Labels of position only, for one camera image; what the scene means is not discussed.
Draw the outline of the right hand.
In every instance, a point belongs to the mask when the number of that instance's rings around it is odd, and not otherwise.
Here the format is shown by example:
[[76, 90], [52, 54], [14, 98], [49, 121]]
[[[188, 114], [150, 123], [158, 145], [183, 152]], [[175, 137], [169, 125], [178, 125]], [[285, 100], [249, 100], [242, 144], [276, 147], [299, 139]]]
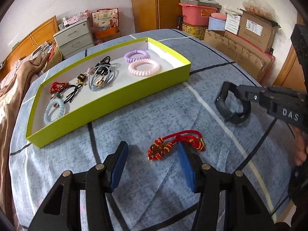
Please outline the right hand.
[[307, 142], [299, 128], [293, 127], [293, 130], [295, 132], [295, 164], [300, 166], [307, 159]]

